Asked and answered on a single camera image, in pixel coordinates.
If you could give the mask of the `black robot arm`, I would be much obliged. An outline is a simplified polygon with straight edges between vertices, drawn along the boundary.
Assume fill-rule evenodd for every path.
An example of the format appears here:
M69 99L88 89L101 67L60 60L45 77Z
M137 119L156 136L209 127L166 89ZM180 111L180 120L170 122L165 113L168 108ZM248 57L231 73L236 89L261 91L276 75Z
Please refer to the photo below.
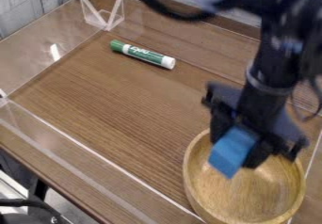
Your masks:
M289 161L308 145L288 117L285 103L307 82L322 111L322 0L196 0L198 10L176 11L160 0L140 0L164 17L200 22L237 8L261 20L260 43L236 89L205 85L201 103L209 109L209 163L216 169L257 168L272 155Z

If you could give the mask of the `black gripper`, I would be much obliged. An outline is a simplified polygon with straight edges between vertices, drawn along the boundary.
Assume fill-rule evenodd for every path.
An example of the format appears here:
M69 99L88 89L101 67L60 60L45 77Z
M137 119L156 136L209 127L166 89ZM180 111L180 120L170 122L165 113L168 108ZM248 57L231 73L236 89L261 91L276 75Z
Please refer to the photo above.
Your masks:
M259 136L248 151L244 168L257 168L271 155L291 162L309 144L285 109L287 93L268 94L249 83L241 88L208 82L202 105L209 109L209 141L217 142L225 131L237 126Z

